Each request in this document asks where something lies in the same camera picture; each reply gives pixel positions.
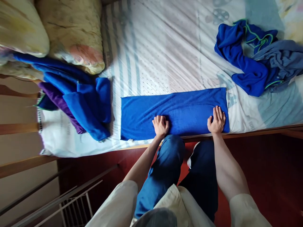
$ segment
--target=sneaker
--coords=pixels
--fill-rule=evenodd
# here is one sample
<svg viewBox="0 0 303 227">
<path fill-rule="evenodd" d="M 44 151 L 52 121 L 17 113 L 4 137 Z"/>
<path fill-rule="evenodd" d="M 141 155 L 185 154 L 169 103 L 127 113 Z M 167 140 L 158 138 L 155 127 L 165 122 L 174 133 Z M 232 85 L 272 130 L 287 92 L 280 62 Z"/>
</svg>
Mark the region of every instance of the sneaker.
<svg viewBox="0 0 303 227">
<path fill-rule="evenodd" d="M 200 142 L 196 143 L 196 145 L 193 147 L 193 153 L 195 152 L 195 148 L 196 146 L 199 144 Z M 192 157 L 192 155 L 189 157 L 189 159 L 187 160 L 187 166 L 191 169 L 192 168 L 192 160 L 190 159 Z"/>
</svg>

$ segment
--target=white sleeve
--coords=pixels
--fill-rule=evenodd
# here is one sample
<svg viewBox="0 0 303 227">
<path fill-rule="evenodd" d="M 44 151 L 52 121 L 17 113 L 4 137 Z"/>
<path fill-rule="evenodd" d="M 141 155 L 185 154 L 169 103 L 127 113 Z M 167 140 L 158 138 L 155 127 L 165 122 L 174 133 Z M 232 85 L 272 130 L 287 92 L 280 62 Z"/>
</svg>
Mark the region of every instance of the white sleeve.
<svg viewBox="0 0 303 227">
<path fill-rule="evenodd" d="M 271 227 L 271 224 L 260 213 L 251 195 L 234 196 L 229 202 L 229 207 L 232 227 Z"/>
<path fill-rule="evenodd" d="M 97 210 L 86 227 L 129 227 L 135 212 L 137 195 L 136 182 L 121 182 Z"/>
</svg>

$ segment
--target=left hand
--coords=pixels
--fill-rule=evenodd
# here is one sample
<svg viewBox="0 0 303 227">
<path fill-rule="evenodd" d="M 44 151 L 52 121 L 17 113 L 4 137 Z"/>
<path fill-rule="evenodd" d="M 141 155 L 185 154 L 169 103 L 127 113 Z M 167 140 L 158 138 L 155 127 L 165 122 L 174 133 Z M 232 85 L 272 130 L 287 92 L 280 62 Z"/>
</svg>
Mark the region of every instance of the left hand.
<svg viewBox="0 0 303 227">
<path fill-rule="evenodd" d="M 156 116 L 152 120 L 152 124 L 155 128 L 156 137 L 163 139 L 165 135 L 168 133 L 169 122 L 166 121 L 165 116 Z"/>
</svg>

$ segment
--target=wooden floor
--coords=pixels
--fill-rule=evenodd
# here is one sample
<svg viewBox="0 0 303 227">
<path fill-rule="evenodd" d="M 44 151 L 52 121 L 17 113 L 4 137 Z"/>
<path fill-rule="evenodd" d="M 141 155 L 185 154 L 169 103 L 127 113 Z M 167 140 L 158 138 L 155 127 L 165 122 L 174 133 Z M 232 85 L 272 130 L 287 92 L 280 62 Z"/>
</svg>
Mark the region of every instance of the wooden floor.
<svg viewBox="0 0 303 227">
<path fill-rule="evenodd" d="M 248 186 L 261 213 L 272 226 L 303 226 L 303 140 L 283 135 L 263 135 L 225 140 L 242 167 Z M 187 175 L 186 160 L 195 143 L 187 143 L 187 154 L 181 167 L 180 181 Z M 105 154 L 60 159 L 58 168 L 73 164 L 60 178 L 61 192 L 90 180 L 119 164 L 119 168 L 103 177 L 103 182 L 89 196 L 93 212 L 122 181 L 145 148 L 113 151 Z M 219 190 L 216 226 L 230 226 L 229 205 Z"/>
</svg>

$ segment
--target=blue jeans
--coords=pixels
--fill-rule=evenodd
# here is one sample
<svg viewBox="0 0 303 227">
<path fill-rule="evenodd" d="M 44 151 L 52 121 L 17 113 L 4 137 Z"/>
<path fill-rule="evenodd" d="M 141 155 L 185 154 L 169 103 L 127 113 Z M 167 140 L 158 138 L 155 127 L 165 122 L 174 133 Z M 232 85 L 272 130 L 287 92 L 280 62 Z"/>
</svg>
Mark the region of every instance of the blue jeans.
<svg viewBox="0 0 303 227">
<path fill-rule="evenodd" d="M 185 145 L 179 136 L 168 135 L 164 139 L 157 160 L 138 194 L 136 218 L 152 210 L 172 184 L 177 185 L 184 153 Z M 200 142 L 191 160 L 192 168 L 180 186 L 192 194 L 205 214 L 214 221 L 218 209 L 218 186 L 213 141 Z"/>
</svg>

